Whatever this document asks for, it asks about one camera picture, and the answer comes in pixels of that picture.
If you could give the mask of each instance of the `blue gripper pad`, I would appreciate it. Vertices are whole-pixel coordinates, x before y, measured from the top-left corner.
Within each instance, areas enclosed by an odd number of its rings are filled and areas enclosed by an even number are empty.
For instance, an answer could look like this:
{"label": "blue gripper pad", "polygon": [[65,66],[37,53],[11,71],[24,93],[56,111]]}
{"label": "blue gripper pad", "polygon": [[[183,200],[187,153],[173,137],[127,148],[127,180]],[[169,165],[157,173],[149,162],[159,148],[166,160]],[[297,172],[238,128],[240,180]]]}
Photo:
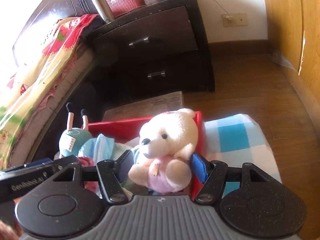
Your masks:
{"label": "blue gripper pad", "polygon": [[211,172],[209,162],[202,156],[193,154],[190,163],[192,172],[197,176],[200,183],[205,183]]}
{"label": "blue gripper pad", "polygon": [[129,170],[131,169],[133,164],[134,164],[133,153],[132,151],[129,151],[126,157],[120,161],[120,168],[117,176],[119,183],[124,182],[128,178]]}
{"label": "blue gripper pad", "polygon": [[24,167],[28,168],[28,167],[33,167],[33,166],[37,166],[37,165],[41,165],[41,164],[47,164],[47,163],[51,163],[51,162],[53,162],[53,161],[50,158],[44,158],[39,161],[27,163],[24,165]]}

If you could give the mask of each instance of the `teddy bear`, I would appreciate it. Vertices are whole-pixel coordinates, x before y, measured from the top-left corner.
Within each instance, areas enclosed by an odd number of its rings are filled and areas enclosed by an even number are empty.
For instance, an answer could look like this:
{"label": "teddy bear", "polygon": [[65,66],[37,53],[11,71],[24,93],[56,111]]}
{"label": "teddy bear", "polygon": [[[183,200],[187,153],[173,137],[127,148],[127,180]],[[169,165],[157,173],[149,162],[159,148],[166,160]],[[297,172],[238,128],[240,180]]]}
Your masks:
{"label": "teddy bear", "polygon": [[198,142],[191,109],[165,112],[140,129],[139,153],[128,177],[161,194],[178,192],[191,181],[188,160]]}

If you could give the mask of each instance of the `stuffed doll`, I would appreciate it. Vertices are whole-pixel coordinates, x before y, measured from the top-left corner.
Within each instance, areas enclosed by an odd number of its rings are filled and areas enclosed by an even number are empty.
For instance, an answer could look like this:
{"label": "stuffed doll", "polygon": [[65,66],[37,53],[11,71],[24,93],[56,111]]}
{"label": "stuffed doll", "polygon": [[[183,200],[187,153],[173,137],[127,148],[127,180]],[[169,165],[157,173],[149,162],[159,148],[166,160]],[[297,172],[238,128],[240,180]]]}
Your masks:
{"label": "stuffed doll", "polygon": [[59,150],[60,157],[67,157],[70,155],[78,156],[79,149],[82,145],[89,139],[92,138],[91,133],[89,132],[89,122],[88,117],[84,109],[81,110],[81,116],[83,119],[83,127],[77,128],[72,127],[74,111],[73,106],[69,102],[66,105],[68,110],[68,121],[67,121],[67,129],[62,133],[59,140]]}
{"label": "stuffed doll", "polygon": [[198,142],[194,117],[194,111],[184,108],[156,115],[142,126],[139,155],[128,174],[134,183],[162,194],[188,186],[188,160]]}

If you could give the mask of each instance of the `metal handle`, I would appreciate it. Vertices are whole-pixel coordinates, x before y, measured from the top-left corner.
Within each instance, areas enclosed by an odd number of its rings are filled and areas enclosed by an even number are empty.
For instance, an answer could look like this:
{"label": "metal handle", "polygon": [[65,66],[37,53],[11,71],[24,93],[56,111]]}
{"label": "metal handle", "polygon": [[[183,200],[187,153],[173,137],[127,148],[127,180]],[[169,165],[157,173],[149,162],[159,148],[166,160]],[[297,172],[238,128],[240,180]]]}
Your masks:
{"label": "metal handle", "polygon": [[130,48],[134,48],[134,46],[139,44],[139,43],[150,43],[150,38],[146,37],[146,38],[142,38],[140,40],[136,40],[136,41],[130,42],[129,43],[129,47]]}
{"label": "metal handle", "polygon": [[165,70],[148,74],[148,79],[152,79],[155,76],[165,77]]}

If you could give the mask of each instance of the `pink cloth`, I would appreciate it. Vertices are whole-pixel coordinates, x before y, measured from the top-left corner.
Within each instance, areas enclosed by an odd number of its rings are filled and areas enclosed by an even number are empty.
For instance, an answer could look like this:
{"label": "pink cloth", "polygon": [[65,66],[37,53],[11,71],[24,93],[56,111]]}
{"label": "pink cloth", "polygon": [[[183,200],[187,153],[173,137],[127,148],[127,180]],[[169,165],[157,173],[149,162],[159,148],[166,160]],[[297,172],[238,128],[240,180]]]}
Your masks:
{"label": "pink cloth", "polygon": [[[77,158],[78,158],[78,161],[84,167],[94,166],[93,160],[91,158],[87,157],[87,156],[77,157]],[[97,188],[98,188],[98,182],[96,182],[96,181],[86,181],[84,183],[84,188],[87,189],[87,190],[92,191],[93,193],[96,193]]]}
{"label": "pink cloth", "polygon": [[159,192],[168,193],[175,192],[174,188],[168,183],[165,175],[165,169],[168,163],[172,160],[170,156],[164,156],[161,159],[157,159],[156,162],[160,164],[157,176],[149,175],[149,181],[147,187]]}

